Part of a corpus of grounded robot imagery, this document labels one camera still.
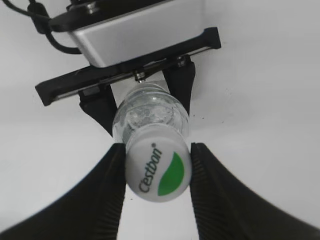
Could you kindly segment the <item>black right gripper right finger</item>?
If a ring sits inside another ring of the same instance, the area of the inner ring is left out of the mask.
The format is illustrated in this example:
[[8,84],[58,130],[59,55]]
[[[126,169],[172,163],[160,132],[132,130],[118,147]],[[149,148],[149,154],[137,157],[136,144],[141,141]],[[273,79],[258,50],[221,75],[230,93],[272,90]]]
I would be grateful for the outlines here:
[[190,195],[201,240],[318,240],[320,230],[237,179],[204,143],[191,144]]

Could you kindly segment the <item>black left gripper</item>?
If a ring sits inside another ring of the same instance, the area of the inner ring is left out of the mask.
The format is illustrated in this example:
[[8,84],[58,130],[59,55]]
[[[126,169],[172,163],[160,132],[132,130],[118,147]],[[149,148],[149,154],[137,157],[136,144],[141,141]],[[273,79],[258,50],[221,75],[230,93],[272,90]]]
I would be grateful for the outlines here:
[[58,101],[60,97],[78,93],[79,106],[83,112],[100,124],[112,137],[113,121],[118,108],[111,86],[104,85],[110,83],[110,79],[130,78],[136,71],[148,72],[158,63],[162,64],[182,56],[178,63],[163,69],[162,73],[170,94],[179,100],[189,115],[196,67],[190,56],[184,55],[200,49],[220,48],[218,28],[209,27],[199,36],[173,46],[104,68],[90,65],[43,81],[37,84],[35,89],[44,106]]

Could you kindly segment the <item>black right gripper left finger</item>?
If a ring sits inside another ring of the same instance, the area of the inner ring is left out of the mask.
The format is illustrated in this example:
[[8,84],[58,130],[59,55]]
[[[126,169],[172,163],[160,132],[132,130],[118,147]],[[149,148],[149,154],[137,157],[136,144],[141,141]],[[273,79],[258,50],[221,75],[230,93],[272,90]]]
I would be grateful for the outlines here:
[[115,143],[71,190],[4,230],[2,240],[115,240],[126,192],[126,149]]

